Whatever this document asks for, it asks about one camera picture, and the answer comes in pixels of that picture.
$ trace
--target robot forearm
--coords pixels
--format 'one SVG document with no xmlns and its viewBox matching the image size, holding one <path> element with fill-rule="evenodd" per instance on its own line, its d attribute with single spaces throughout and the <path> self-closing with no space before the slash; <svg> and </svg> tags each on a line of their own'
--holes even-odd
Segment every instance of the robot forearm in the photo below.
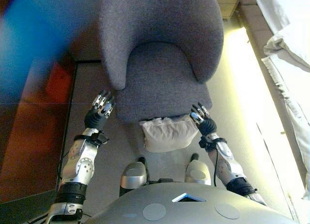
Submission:
<svg viewBox="0 0 310 224">
<path fill-rule="evenodd" d="M 226 140 L 216 134 L 217 126 L 210 118 L 207 109 L 200 103 L 198 105 L 199 108 L 193 105 L 194 109 L 190 116 L 202 134 L 199 145 L 208 152 L 217 177 L 227 190 L 266 205 L 262 197 L 256 193 L 257 189 L 247 181 L 241 165 L 234 159 Z"/>
<path fill-rule="evenodd" d="M 101 92 L 85 117 L 85 131 L 74 139 L 68 162 L 62 171 L 62 180 L 55 203 L 51 206 L 46 224 L 52 219 L 79 220 L 87 186 L 94 174 L 94 159 L 101 144 L 108 139 L 99 129 L 103 128 L 114 103 L 110 93 Z"/>
</svg>

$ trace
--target robot leg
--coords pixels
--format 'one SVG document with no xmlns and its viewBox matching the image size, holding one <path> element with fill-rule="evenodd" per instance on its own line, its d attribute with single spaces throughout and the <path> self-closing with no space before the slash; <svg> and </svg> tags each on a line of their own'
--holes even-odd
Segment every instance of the robot leg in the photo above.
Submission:
<svg viewBox="0 0 310 224">
<path fill-rule="evenodd" d="M 211 177 L 208 166 L 198 160 L 197 153 L 192 155 L 185 172 L 185 182 L 211 185 Z"/>
<path fill-rule="evenodd" d="M 139 158 L 138 162 L 129 164 L 121 177 L 120 196 L 145 185 L 148 181 L 148 173 L 145 158 Z"/>
</svg>

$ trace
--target floor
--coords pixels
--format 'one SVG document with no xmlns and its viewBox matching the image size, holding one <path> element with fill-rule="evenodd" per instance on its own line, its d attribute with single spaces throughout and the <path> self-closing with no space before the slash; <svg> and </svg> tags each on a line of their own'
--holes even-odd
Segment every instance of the floor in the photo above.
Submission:
<svg viewBox="0 0 310 224">
<path fill-rule="evenodd" d="M 240 97 L 240 89 L 232 72 L 227 34 L 240 26 L 236 21 L 227 20 L 224 28 L 224 50 L 219 67 L 207 82 L 213 102 L 210 114 L 217 123 L 218 135 L 228 141 L 235 159 L 242 165 L 245 175 L 265 202 L 271 208 L 292 217 L 262 135 L 257 123 L 248 118 L 248 112 L 242 104 L 244 99 Z M 236 57 L 242 63 L 243 55 Z M 109 82 L 101 64 L 78 65 L 65 152 L 70 149 L 74 136 L 84 130 L 84 115 L 103 88 L 108 89 Z M 107 121 L 104 131 L 111 140 L 99 149 L 95 159 L 95 173 L 84 203 L 84 212 L 89 215 L 101 211 L 118 198 L 120 176 L 124 168 L 141 155 L 147 159 L 151 180 L 170 177 L 175 181 L 183 181 L 186 165 L 194 152 L 199 154 L 200 160 L 208 165 L 210 174 L 213 174 L 211 161 L 206 152 L 199 148 L 200 135 L 185 149 L 157 154 L 143 148 L 143 132 L 138 123 L 125 125 L 116 119 L 115 112 Z M 217 185 L 223 187 L 219 180 Z"/>
</svg>

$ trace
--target black cable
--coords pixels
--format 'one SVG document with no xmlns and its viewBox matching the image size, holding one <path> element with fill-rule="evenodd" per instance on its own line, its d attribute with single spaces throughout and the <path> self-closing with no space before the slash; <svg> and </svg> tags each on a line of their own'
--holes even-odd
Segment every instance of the black cable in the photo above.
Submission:
<svg viewBox="0 0 310 224">
<path fill-rule="evenodd" d="M 67 154 L 69 153 L 69 151 L 67 151 L 67 153 L 64 154 L 64 156 L 62 157 L 62 159 L 59 161 L 58 163 L 58 172 L 57 172 L 57 175 L 60 179 L 62 179 L 62 176 L 61 176 L 61 172 L 62 172 L 62 169 L 61 169 L 61 165 L 62 165 L 62 161 L 64 159 L 64 157 L 67 156 Z"/>
<path fill-rule="evenodd" d="M 213 174 L 213 183 L 214 183 L 214 187 L 217 186 L 217 183 L 216 183 L 216 176 L 217 176 L 217 162 L 218 162 L 218 150 L 217 148 L 215 148 L 215 150 L 217 151 L 217 159 L 215 161 L 215 166 L 214 166 L 214 174 Z"/>
<path fill-rule="evenodd" d="M 83 215 L 86 215 L 86 216 L 88 216 L 88 217 L 91 218 L 91 215 L 89 215 L 89 214 L 87 214 L 87 213 L 83 213 Z"/>
<path fill-rule="evenodd" d="M 36 223 L 37 221 L 39 221 L 39 220 L 41 220 L 41 219 L 43 219 L 43 218 L 46 218 L 47 217 L 47 214 L 46 215 L 43 215 L 43 216 L 41 216 L 41 217 L 39 217 L 39 218 L 37 218 L 37 219 L 35 219 L 35 220 L 33 220 L 32 222 L 28 222 L 29 224 L 34 224 L 34 223 Z"/>
</svg>

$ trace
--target white cushion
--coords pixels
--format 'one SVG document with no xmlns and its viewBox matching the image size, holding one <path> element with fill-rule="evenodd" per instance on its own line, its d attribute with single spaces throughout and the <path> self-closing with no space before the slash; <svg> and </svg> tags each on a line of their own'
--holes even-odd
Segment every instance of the white cushion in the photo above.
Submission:
<svg viewBox="0 0 310 224">
<path fill-rule="evenodd" d="M 150 152 L 163 153 L 187 147 L 198 129 L 189 115 L 179 118 L 156 118 L 141 121 L 144 131 L 144 147 Z"/>
</svg>

